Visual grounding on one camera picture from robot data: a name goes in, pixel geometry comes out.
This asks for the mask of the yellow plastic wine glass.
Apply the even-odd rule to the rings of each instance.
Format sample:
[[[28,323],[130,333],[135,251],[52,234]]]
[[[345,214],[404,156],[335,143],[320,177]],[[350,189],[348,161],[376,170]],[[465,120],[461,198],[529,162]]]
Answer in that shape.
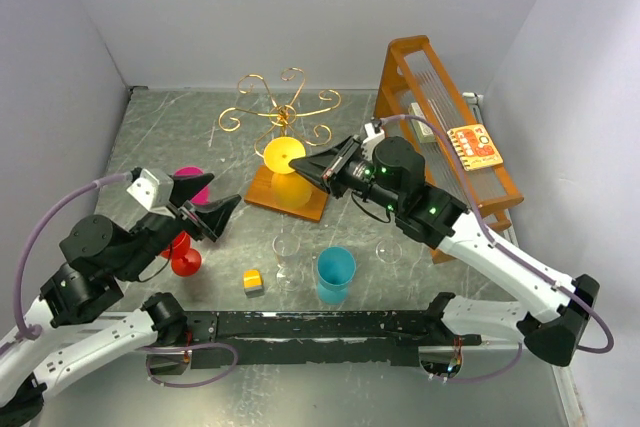
[[[311,184],[289,166],[291,160],[305,156],[303,143],[288,136],[271,140],[264,150],[264,164],[272,173],[271,191],[283,208],[298,209],[310,200]]]

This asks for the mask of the blue plastic wine glass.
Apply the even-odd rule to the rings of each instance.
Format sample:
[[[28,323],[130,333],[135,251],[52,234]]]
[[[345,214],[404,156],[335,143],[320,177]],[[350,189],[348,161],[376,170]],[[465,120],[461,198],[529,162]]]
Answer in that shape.
[[[356,262],[347,249],[329,247],[318,256],[316,273],[319,299],[326,304],[337,305],[349,294],[356,273]]]

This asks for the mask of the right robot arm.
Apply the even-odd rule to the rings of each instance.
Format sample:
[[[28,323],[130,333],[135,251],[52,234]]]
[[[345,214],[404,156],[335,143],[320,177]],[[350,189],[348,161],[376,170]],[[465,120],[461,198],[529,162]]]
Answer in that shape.
[[[393,215],[402,233],[476,269],[519,303],[516,318],[495,316],[491,336],[521,341],[539,359],[570,364],[600,285],[548,267],[495,234],[470,208],[425,179],[425,159],[402,137],[367,150],[356,136],[290,167],[335,198],[352,192]]]

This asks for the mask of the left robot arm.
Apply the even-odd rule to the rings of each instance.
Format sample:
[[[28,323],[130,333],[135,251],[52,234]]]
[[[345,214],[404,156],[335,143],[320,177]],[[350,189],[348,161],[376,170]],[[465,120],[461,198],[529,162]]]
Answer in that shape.
[[[122,321],[63,348],[65,340],[100,318],[124,296],[123,282],[137,282],[164,251],[185,233],[217,241],[238,206],[238,194],[196,205],[192,199],[213,180],[211,173],[173,176],[135,168],[96,179],[54,204],[34,227],[19,259],[14,281],[15,327],[1,345],[1,423],[22,426],[37,417],[45,398],[63,390],[123,354],[138,348],[169,348],[187,338],[187,316],[170,293],[156,293]],[[146,210],[125,230],[103,215],[74,225],[60,242],[64,263],[41,287],[28,310],[22,308],[26,262],[47,223],[75,198],[114,183]]]

